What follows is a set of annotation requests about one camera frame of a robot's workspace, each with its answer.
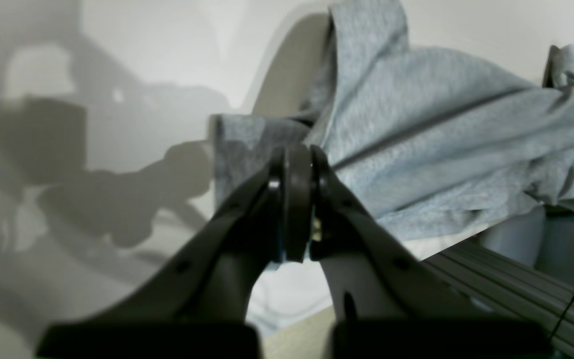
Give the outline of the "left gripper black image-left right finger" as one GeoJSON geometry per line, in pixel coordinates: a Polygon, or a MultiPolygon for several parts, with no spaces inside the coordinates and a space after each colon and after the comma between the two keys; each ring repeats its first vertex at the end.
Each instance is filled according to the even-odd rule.
{"type": "Polygon", "coordinates": [[[477,308],[415,259],[367,213],[321,149],[300,145],[320,237],[309,245],[337,323],[328,359],[546,359],[540,325],[477,308]]]}

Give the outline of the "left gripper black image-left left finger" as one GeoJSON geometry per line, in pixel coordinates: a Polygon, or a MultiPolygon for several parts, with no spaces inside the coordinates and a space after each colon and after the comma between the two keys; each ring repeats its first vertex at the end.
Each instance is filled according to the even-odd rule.
{"type": "Polygon", "coordinates": [[[245,323],[272,261],[300,259],[300,147],[276,149],[213,218],[132,295],[86,320],[53,325],[41,359],[259,359],[245,323]]]}

